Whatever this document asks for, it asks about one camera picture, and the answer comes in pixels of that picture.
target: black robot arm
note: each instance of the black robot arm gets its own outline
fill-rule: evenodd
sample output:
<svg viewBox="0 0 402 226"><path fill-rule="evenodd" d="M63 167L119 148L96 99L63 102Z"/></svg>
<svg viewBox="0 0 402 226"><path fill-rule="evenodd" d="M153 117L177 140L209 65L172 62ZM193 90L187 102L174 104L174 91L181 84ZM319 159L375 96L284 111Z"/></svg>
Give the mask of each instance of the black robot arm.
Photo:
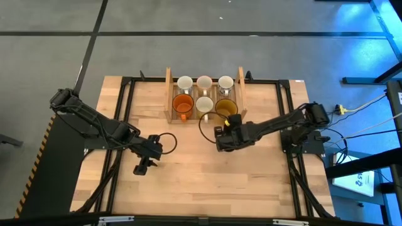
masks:
<svg viewBox="0 0 402 226"><path fill-rule="evenodd" d="M315 129L329 123L328 115L321 104L303 104L293 112L265 122L242 124L241 115L229 116L226 125L215 127L218 151L233 151L254 145L263 135L291 127L291 141L300 144Z"/></svg>
<svg viewBox="0 0 402 226"><path fill-rule="evenodd" d="M74 114L98 130L98 136L107 143L105 149L125 149L137 154L141 161L134 169L134 174L145 175L147 167L156 166L150 158L159 160L162 144L159 135L150 135L147 139L139 136L140 130L128 123L109 119L95 109L84 104L71 89L59 89L50 100L50 108L55 112Z"/></svg>

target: wooden table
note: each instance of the wooden table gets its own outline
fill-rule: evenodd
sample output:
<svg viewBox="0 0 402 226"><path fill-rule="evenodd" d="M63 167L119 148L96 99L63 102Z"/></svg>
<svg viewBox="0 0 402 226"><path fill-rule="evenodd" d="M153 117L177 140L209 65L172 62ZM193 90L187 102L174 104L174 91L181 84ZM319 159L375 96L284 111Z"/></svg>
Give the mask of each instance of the wooden table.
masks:
<svg viewBox="0 0 402 226"><path fill-rule="evenodd" d="M122 77L105 77L97 110L112 118ZM295 107L308 102L304 81L291 80ZM128 89L124 94L121 119ZM248 112L244 122L266 121L280 115L274 85L246 84ZM133 174L139 158L125 150L117 182L113 213L141 215L181 215L210 217L295 217L288 166L278 132L264 136L255 146L232 153L218 153L215 144L205 140L194 124L168 124L163 113L165 83L136 82L129 123L141 135L172 132L177 149L162 156L158 167L148 168L146 176ZM203 124L206 136L214 138L215 125ZM164 150L173 139L163 136ZM325 209L334 214L325 170L321 160L304 154L308 184ZM94 151L82 162L71 210L81 207L95 190L101 177L105 151ZM102 209L106 209L106 188ZM302 213L305 201L299 188Z"/></svg>

